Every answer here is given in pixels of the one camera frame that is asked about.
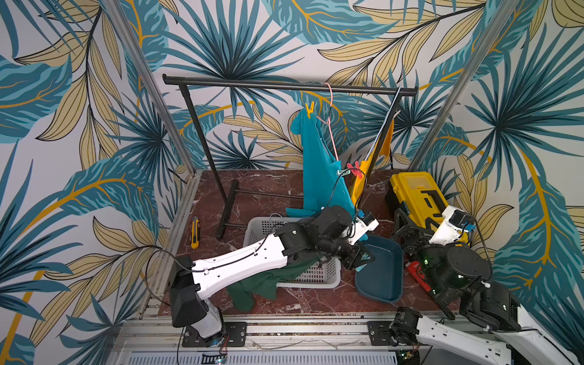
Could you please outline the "dark green t-shirt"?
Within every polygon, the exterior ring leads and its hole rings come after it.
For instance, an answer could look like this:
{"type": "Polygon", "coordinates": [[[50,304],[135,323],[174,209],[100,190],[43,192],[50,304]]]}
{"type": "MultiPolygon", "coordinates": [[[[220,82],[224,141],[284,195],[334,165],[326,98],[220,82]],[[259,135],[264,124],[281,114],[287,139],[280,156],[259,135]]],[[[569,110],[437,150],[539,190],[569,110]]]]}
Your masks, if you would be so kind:
{"type": "Polygon", "coordinates": [[[277,299],[277,284],[292,281],[316,264],[318,258],[311,258],[305,262],[288,264],[281,269],[272,269],[260,272],[242,281],[231,284],[227,291],[231,296],[234,307],[240,312],[249,313],[256,305],[255,295],[270,301],[277,299]]]}

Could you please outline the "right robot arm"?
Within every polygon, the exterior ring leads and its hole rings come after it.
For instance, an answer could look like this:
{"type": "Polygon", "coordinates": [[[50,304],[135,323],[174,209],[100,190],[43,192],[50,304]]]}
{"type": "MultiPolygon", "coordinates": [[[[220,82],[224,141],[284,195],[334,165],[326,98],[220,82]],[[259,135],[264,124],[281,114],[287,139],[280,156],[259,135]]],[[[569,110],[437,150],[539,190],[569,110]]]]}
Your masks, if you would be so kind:
{"type": "Polygon", "coordinates": [[[581,364],[582,355],[544,329],[510,290],[494,280],[491,261],[462,241],[464,234],[480,231],[476,219],[453,206],[446,207],[442,216],[442,223],[432,231],[397,209],[392,238],[419,264],[430,296],[448,319],[456,318],[449,305],[459,302],[458,314],[494,339],[450,328],[402,307],[389,340],[394,345],[442,348],[480,364],[581,364]]]}

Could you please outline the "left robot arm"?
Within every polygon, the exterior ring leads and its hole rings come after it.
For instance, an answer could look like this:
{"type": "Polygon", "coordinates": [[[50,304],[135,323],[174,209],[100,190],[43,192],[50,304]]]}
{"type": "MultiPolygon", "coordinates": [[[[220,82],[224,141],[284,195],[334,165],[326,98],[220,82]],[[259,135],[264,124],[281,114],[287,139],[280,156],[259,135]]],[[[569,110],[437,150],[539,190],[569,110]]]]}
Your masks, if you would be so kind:
{"type": "Polygon", "coordinates": [[[371,213],[351,215],[334,205],[310,217],[278,222],[256,243],[224,255],[196,261],[172,255],[171,323],[178,329],[193,329],[208,347],[223,344],[228,331],[220,310],[210,301],[215,293],[259,273],[321,256],[338,259],[348,270],[365,266],[374,257],[361,240],[378,226],[371,213]]]}

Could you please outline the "red pipe wrench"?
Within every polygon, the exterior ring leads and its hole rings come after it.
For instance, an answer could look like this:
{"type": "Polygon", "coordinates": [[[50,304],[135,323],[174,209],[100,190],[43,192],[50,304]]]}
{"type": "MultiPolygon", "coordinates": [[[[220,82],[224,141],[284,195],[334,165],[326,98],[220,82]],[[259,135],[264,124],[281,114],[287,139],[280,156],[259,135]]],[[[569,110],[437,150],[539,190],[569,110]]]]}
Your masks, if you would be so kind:
{"type": "Polygon", "coordinates": [[[445,314],[447,319],[455,320],[456,316],[452,310],[449,308],[449,304],[441,297],[438,296],[438,293],[435,289],[430,287],[430,285],[426,282],[425,276],[421,271],[421,265],[418,261],[407,262],[405,264],[405,270],[412,276],[413,279],[424,289],[424,291],[434,300],[434,302],[438,305],[438,307],[442,310],[445,314]]]}

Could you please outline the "grey perforated plastic basket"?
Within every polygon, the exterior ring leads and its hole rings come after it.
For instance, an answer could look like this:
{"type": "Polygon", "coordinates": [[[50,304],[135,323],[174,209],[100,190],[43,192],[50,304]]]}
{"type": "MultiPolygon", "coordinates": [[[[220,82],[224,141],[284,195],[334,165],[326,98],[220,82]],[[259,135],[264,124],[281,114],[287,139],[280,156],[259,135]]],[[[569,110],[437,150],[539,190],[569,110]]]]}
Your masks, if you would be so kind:
{"type": "MultiPolygon", "coordinates": [[[[299,221],[297,217],[254,217],[248,223],[243,246],[249,246],[271,234],[275,228],[299,221]]],[[[277,287],[303,289],[334,289],[341,281],[341,263],[338,259],[321,260],[310,266],[294,280],[280,281],[277,287]]]]}

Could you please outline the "yellow black toolbox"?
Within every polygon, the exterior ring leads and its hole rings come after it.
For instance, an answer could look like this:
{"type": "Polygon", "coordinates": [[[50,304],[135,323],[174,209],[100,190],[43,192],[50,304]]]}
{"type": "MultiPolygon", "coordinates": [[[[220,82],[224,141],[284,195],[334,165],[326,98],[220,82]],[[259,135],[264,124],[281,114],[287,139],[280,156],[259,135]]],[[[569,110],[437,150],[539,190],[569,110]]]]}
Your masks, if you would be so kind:
{"type": "MultiPolygon", "coordinates": [[[[442,213],[449,206],[433,177],[426,172],[392,175],[386,203],[394,214],[398,208],[404,210],[410,217],[410,226],[429,229],[431,236],[442,223],[442,213]]],[[[465,234],[455,243],[467,245],[468,235],[465,234]]]]}

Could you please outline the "pink red clothespin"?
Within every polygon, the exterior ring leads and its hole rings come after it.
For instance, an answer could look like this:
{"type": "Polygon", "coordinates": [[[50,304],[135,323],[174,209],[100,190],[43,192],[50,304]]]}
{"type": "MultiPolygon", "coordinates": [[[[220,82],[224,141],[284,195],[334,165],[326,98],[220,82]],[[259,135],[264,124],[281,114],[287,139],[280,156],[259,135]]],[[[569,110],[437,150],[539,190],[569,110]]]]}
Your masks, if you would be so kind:
{"type": "Polygon", "coordinates": [[[346,169],[356,176],[357,179],[363,179],[365,177],[365,172],[360,169],[359,161],[355,161],[354,164],[347,163],[346,169]]]}

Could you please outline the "yellow t-shirt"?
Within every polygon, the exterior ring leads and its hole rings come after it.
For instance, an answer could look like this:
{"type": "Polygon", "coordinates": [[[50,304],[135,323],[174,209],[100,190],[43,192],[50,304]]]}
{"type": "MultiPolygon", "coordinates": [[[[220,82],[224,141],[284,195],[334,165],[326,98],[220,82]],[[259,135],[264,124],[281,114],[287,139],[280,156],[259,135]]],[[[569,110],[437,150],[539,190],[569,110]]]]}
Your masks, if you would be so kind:
{"type": "Polygon", "coordinates": [[[370,156],[369,159],[364,159],[363,161],[359,162],[360,169],[365,172],[365,177],[363,179],[357,179],[355,177],[355,181],[353,187],[350,190],[351,201],[358,205],[358,201],[363,194],[363,190],[366,184],[367,174],[372,173],[374,167],[376,166],[377,161],[381,158],[388,158],[391,154],[391,144],[392,144],[392,135],[394,132],[395,120],[392,120],[389,124],[389,130],[386,134],[384,140],[380,139],[379,144],[373,155],[370,156]]]}

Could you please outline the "black clothes rack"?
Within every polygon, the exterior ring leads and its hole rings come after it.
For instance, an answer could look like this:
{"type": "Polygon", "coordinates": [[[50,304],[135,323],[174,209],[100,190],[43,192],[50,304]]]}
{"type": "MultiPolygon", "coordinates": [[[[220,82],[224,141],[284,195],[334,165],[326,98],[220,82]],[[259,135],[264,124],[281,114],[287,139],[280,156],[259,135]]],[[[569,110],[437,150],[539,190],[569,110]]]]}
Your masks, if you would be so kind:
{"type": "MultiPolygon", "coordinates": [[[[169,76],[164,74],[162,79],[166,85],[175,85],[179,88],[184,101],[186,102],[189,114],[194,122],[197,135],[200,142],[202,143],[203,151],[211,167],[211,171],[214,175],[216,185],[219,189],[221,197],[224,201],[224,208],[222,211],[222,216],[217,226],[215,237],[218,240],[222,240],[226,229],[228,228],[245,228],[244,224],[236,224],[229,222],[231,217],[231,212],[236,202],[237,196],[239,194],[248,194],[252,196],[270,196],[280,199],[301,199],[301,196],[291,196],[282,195],[276,193],[265,193],[253,190],[244,190],[240,188],[239,181],[233,179],[231,182],[231,188],[229,192],[226,192],[221,178],[218,174],[217,168],[214,164],[214,160],[211,154],[210,147],[208,146],[205,133],[202,130],[202,126],[199,120],[199,116],[196,112],[196,108],[191,98],[189,91],[190,86],[200,86],[200,87],[221,87],[221,88],[248,88],[252,90],[279,90],[279,91],[302,91],[302,92],[324,92],[328,91],[326,85],[323,84],[307,84],[307,83],[293,83],[293,82],[257,82],[257,81],[237,81],[237,80],[223,80],[217,78],[194,78],[194,77],[183,77],[183,76],[169,76]]],[[[356,87],[356,86],[332,86],[333,92],[341,92],[345,94],[373,94],[373,95],[389,95],[395,96],[397,88],[374,88],[374,87],[356,87]]],[[[398,103],[392,108],[392,115],[398,110],[399,103],[404,97],[415,97],[418,94],[418,88],[402,88],[400,96],[398,97],[398,103]]],[[[383,130],[383,137],[389,130],[389,126],[386,126],[383,130]]]]}

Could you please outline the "yellow clothespin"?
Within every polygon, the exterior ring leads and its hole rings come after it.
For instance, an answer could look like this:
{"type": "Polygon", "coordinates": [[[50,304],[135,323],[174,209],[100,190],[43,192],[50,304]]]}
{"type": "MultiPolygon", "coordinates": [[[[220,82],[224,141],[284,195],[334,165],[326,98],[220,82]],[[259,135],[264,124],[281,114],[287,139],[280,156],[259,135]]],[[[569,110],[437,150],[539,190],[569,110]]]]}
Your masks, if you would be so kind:
{"type": "Polygon", "coordinates": [[[312,114],[314,113],[315,103],[305,103],[305,111],[307,113],[307,118],[310,119],[312,114]]]}

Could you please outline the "yellow utility knife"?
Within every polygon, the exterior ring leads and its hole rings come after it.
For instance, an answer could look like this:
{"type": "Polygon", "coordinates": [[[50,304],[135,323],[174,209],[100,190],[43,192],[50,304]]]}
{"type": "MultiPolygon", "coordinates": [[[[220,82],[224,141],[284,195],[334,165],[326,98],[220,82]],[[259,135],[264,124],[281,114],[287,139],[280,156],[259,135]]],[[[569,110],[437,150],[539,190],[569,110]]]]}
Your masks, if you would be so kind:
{"type": "Polygon", "coordinates": [[[195,216],[192,219],[190,246],[192,249],[198,249],[199,245],[200,245],[200,221],[199,218],[195,216]]]}

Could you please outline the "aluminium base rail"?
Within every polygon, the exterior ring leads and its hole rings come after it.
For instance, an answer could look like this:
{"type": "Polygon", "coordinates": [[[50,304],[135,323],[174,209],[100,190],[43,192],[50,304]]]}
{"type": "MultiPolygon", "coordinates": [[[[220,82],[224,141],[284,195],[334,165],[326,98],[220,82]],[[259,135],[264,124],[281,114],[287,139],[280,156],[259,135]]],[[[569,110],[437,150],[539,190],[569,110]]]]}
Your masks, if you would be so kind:
{"type": "MultiPolygon", "coordinates": [[[[325,313],[277,315],[227,315],[227,324],[246,324],[242,347],[228,346],[231,357],[237,351],[344,351],[369,350],[368,322],[390,321],[387,313],[325,313]]],[[[218,354],[218,347],[186,348],[186,331],[172,327],[169,316],[145,316],[123,324],[106,361],[108,364],[128,364],[134,353],[169,354],[175,363],[183,355],[218,354]]]]}

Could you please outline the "left aluminium frame post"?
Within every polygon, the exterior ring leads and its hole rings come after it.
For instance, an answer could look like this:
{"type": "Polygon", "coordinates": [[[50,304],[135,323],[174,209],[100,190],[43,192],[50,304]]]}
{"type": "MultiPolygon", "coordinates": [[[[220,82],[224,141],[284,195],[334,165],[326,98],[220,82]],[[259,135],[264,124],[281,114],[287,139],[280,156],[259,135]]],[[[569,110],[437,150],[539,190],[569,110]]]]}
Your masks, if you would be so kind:
{"type": "Polygon", "coordinates": [[[119,1],[105,0],[103,5],[110,16],[115,31],[118,33],[133,65],[136,68],[138,76],[143,81],[144,88],[147,91],[151,101],[154,103],[162,122],[166,127],[171,141],[175,144],[179,157],[181,158],[187,172],[190,176],[196,175],[196,168],[191,161],[190,153],[186,150],[183,141],[179,135],[178,128],[173,121],[173,117],[164,101],[164,98],[158,88],[155,77],[150,70],[144,53],[139,45],[138,36],[135,36],[119,1]]]}

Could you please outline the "aluminium frame post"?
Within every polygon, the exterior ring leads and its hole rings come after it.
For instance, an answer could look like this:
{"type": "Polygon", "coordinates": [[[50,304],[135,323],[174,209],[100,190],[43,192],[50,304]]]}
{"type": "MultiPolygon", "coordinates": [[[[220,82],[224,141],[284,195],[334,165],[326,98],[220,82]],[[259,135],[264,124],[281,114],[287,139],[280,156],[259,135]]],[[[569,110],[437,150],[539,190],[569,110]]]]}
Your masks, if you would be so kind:
{"type": "Polygon", "coordinates": [[[173,117],[164,101],[164,98],[158,88],[155,77],[150,70],[144,53],[139,45],[138,36],[135,36],[119,1],[105,0],[103,5],[110,16],[115,31],[118,33],[133,65],[136,68],[138,76],[143,81],[144,88],[147,91],[151,101],[154,103],[162,122],[166,127],[171,141],[175,144],[179,157],[181,158],[187,172],[190,176],[196,175],[196,168],[191,161],[190,153],[186,150],[183,141],[179,135],[178,128],[173,121],[173,117]]]}
{"type": "Polygon", "coordinates": [[[409,165],[408,172],[421,169],[424,157],[438,137],[442,127],[447,121],[447,117],[451,114],[452,109],[456,106],[462,92],[471,82],[480,65],[487,57],[491,47],[496,43],[499,33],[503,30],[507,20],[513,15],[515,8],[519,3],[519,0],[503,1],[500,4],[500,7],[497,8],[491,23],[485,27],[485,34],[478,41],[475,51],[469,56],[465,68],[461,71],[460,76],[456,80],[456,83],[445,100],[444,105],[440,109],[440,112],[436,116],[436,119],[433,121],[432,126],[427,130],[424,140],[419,145],[416,155],[409,165]]]}

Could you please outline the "right aluminium frame post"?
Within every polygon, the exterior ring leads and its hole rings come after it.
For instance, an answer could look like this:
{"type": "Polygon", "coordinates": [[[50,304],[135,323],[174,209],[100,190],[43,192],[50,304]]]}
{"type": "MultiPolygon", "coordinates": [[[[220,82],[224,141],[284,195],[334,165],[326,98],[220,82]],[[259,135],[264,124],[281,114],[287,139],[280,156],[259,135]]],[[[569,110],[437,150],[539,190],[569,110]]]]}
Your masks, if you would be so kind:
{"type": "Polygon", "coordinates": [[[497,8],[491,23],[485,27],[485,34],[478,41],[475,51],[469,56],[465,68],[461,71],[460,76],[456,80],[456,83],[445,100],[444,105],[440,109],[440,112],[436,116],[436,119],[433,121],[432,126],[427,130],[424,140],[419,145],[416,155],[409,165],[408,172],[421,169],[424,157],[438,137],[442,127],[447,121],[447,117],[451,114],[452,109],[456,106],[462,92],[471,82],[480,65],[487,57],[491,47],[496,43],[499,33],[503,30],[507,20],[513,15],[515,8],[519,3],[519,0],[503,1],[500,4],[500,7],[497,8]]]}

